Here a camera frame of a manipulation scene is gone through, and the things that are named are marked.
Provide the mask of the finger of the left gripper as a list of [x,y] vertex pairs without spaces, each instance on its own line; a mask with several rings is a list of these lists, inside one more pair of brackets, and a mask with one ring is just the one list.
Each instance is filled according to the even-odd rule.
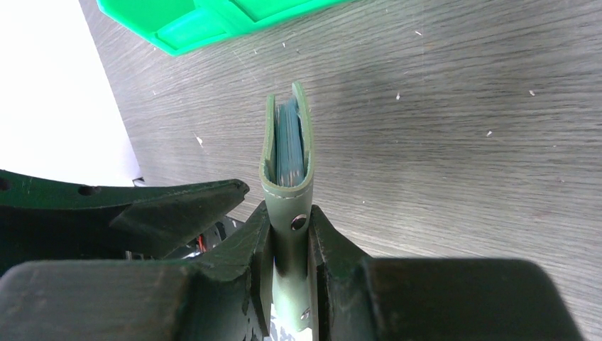
[[1,172],[1,270],[27,261],[162,259],[241,204],[238,179],[172,187],[82,185]]

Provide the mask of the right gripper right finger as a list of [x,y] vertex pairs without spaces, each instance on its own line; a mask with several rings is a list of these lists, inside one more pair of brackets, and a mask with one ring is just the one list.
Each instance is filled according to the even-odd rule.
[[508,258],[376,258],[313,206],[315,340],[581,340],[548,274]]

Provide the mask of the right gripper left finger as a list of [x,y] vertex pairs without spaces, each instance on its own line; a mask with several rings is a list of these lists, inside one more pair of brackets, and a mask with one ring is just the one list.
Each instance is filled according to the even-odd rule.
[[262,340],[270,222],[261,203],[193,259],[30,261],[1,277],[2,340]]

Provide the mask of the sage green card holder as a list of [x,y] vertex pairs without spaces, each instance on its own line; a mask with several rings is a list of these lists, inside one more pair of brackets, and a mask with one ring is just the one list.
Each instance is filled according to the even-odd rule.
[[291,332],[310,327],[308,228],[315,169],[310,106],[302,83],[277,102],[268,96],[259,176],[273,230],[273,305]]

